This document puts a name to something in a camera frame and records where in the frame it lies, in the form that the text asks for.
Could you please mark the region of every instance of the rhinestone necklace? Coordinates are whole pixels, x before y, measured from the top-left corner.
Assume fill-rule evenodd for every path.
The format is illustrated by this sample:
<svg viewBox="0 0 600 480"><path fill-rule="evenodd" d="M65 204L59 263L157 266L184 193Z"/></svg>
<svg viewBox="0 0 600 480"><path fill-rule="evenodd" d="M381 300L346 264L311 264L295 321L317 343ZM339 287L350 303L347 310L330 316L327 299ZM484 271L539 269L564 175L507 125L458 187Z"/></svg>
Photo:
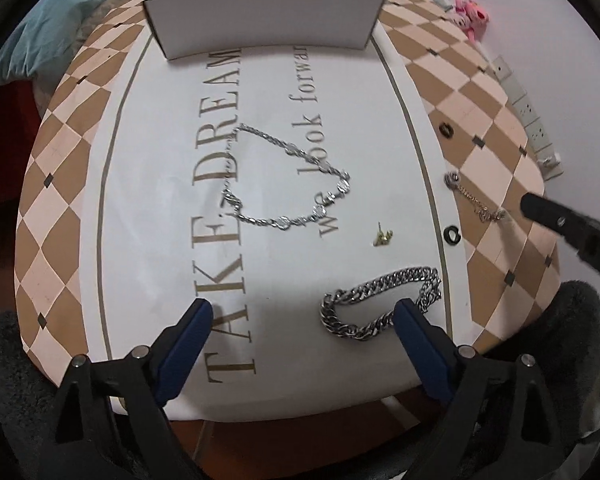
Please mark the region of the rhinestone necklace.
<svg viewBox="0 0 600 480"><path fill-rule="evenodd" d="M314 205L314 209L311 214L305 216L297 216L295 218L289 218L288 216L280 216L276 219L273 218L252 218L250 216L245 216L242 214L242 200L240 200L234 193L231 191L229 187L229 176L231 169L231 162L229 156L226 158L226 173L224 177L224 189L222 190L222 202L228 202L234 208L234 212L232 216L237 218L240 222L245 222L247 224L257 225L257 226L271 226L276 227L282 231L286 231L292 225L307 225L308 222L317 222L321 218L327 216L327 207L332 205L337 199L344 198L345 195L349 192L349 173L344 170L337 170L331 164L329 164L326 160L320 160L316 156L309 155L307 152L304 152L296 145L291 144L290 142L285 142L284 140L277 139L276 137L270 136L265 132L261 132L256 128L251 126L247 126L246 124L239 124L232 131L232 136L227 139L226 142L226 154L229 155L231 153L232 142L237 136L238 132L248 132L253 134L261 139L270 142L271 144L283 148L285 153L289 156L298 156L300 158L304 158L309 164L313 164L317 166L318 169L322 173L328 173L335 175L340 178L337 185L337 192L332 193L328 192L326 195L323 195L322 203Z"/></svg>

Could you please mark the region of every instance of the gold charm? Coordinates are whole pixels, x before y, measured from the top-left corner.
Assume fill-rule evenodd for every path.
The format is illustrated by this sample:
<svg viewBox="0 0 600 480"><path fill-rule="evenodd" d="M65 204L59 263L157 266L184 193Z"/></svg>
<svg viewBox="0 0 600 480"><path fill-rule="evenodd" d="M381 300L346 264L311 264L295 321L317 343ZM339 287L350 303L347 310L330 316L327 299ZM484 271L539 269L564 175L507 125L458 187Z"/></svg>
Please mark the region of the gold charm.
<svg viewBox="0 0 600 480"><path fill-rule="evenodd" d="M378 234L376 235L376 240L374 241L374 247L378 247L379 245L389 245L389 242L393 237L394 232L387 231L383 233L382 228L380 227L380 222L378 222Z"/></svg>

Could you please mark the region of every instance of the pink plush toy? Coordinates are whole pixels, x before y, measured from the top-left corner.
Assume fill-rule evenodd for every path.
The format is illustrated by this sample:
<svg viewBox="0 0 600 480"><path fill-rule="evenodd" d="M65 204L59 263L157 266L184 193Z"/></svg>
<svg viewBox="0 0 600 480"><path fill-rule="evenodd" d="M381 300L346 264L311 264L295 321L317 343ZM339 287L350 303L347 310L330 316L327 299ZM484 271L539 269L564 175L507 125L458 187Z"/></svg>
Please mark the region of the pink plush toy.
<svg viewBox="0 0 600 480"><path fill-rule="evenodd" d="M489 21L489 15L480 5L473 0L456 0L456 6L446 16L454 22L475 44L476 29L483 31Z"/></svg>

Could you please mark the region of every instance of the gray fuzzy fabric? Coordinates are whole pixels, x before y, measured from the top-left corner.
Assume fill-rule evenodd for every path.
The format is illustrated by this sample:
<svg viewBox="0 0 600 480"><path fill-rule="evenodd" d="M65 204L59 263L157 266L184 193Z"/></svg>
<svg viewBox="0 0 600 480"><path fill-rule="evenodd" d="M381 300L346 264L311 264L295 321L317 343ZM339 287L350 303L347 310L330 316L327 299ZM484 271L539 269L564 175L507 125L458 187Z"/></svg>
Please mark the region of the gray fuzzy fabric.
<svg viewBox="0 0 600 480"><path fill-rule="evenodd" d="M36 478L55 394L22 349L16 313L0 314L0 421L26 479Z"/></svg>
<svg viewBox="0 0 600 480"><path fill-rule="evenodd" d="M600 370L600 297L592 286L563 283L542 316L486 356L512 362L525 353L536 358L544 374L567 455L580 437L580 412ZM484 425L469 442L456 480L471 478L500 455L510 393L491 397Z"/></svg>
<svg viewBox="0 0 600 480"><path fill-rule="evenodd" d="M578 419L585 396L600 370L600 298L596 291L586 283L563 283L536 322L493 349L488 357L513 361L523 353L535 356L544 372L562 440L570 450L579 437ZM55 391L23 352L16 315L1 314L0 420L27 479L36 477ZM492 406L493 413L470 444L458 478L470 478L497 453L492 443L502 434L504 421L498 414L506 409L500 410L498 402ZM146 478L139 468L134 468L134 473Z"/></svg>

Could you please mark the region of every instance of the red fabric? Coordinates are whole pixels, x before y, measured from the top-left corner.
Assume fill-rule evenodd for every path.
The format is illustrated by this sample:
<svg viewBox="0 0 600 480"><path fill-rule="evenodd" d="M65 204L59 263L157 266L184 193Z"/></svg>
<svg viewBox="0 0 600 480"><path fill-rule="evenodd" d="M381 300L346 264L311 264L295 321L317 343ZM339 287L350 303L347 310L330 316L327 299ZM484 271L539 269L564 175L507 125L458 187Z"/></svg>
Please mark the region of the red fabric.
<svg viewBox="0 0 600 480"><path fill-rule="evenodd" d="M0 202L20 196L29 154L40 127L31 81L0 87Z"/></svg>

